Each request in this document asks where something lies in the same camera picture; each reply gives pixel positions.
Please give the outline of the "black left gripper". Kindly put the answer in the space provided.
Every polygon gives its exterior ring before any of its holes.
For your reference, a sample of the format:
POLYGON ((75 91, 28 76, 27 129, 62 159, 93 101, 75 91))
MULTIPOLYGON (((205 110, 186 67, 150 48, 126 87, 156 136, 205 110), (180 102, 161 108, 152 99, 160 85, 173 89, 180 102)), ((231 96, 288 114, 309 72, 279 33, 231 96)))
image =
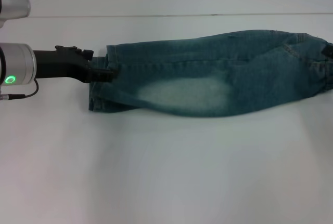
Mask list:
POLYGON ((69 77, 83 83, 112 82, 116 70, 91 69, 92 50, 56 46, 55 50, 35 50, 36 78, 69 77))

